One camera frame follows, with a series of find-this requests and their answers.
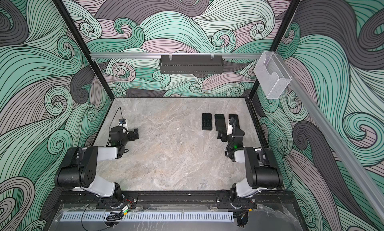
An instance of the black vertical post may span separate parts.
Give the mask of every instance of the black vertical post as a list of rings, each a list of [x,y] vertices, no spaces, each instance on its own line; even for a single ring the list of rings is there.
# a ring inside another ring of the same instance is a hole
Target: black vertical post
[[[91,68],[95,72],[96,76],[100,80],[101,84],[103,85],[109,98],[113,101],[114,95],[112,93],[112,90],[109,87],[107,81],[105,80],[103,73],[101,72],[98,64],[92,60],[92,58],[90,56],[91,52],[89,51],[88,46],[85,44],[83,38],[81,37],[80,32],[76,28],[76,25],[74,24],[74,22],[70,16],[70,13],[65,8],[63,1],[62,0],[52,0],[52,1],[55,4],[57,10],[59,11],[61,17],[63,18],[64,22],[67,24],[68,29],[72,33],[72,35],[73,35],[75,41],[77,42],[77,44],[79,45],[81,51],[84,53],[85,57],[87,58],[89,65],[91,66]]]
[[[286,30],[288,29],[289,24],[291,23],[291,20],[292,20],[294,14],[296,12],[296,9],[299,6],[299,3],[300,3],[300,0],[291,0],[291,3],[289,4],[289,7],[285,13],[284,18],[283,18],[283,22],[281,23],[279,30],[277,31],[276,37],[273,40],[271,48],[269,49],[269,51],[276,51],[277,50],[277,48],[281,42],[281,39],[283,38]],[[258,87],[259,87],[259,82],[256,81],[252,87],[251,92],[249,93],[249,96],[248,96],[249,99],[252,99],[255,96]]]

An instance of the transparent acrylic box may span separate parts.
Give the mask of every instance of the transparent acrylic box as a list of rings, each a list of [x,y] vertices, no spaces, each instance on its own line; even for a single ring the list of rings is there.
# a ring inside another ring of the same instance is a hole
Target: transparent acrylic box
[[[272,51],[262,53],[254,72],[267,99],[278,99],[292,80],[281,55]]]

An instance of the black smartphone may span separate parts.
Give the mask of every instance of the black smartphone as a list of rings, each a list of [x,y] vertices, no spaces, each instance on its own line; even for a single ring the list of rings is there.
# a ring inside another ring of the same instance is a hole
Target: black smartphone
[[[201,128],[203,130],[212,130],[212,114],[211,113],[203,113],[201,115],[202,125]]]
[[[237,114],[229,114],[229,119],[234,118],[236,120],[236,127],[240,128],[239,116]]]
[[[215,126],[216,131],[227,131],[227,126],[225,125],[225,117],[223,114],[215,114]]]

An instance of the patterned wallpaper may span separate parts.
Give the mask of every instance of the patterned wallpaper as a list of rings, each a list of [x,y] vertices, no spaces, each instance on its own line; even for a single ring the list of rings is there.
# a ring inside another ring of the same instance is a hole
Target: patterned wallpaper
[[[63,0],[91,52],[261,53],[291,0]],[[257,60],[161,74],[158,59],[99,59],[115,96],[248,96]]]
[[[384,191],[384,0],[303,0],[278,52],[313,102]],[[310,230],[384,230],[290,86],[259,88],[268,143]]]
[[[110,103],[51,0],[0,0],[1,230],[44,228],[66,150]]]

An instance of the white mesh bin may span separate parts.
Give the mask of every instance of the white mesh bin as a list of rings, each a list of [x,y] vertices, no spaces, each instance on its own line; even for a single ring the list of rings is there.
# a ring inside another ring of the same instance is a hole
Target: white mesh bin
[[[287,73],[283,58],[275,52],[263,52],[254,72],[267,99],[278,99],[291,77]]]

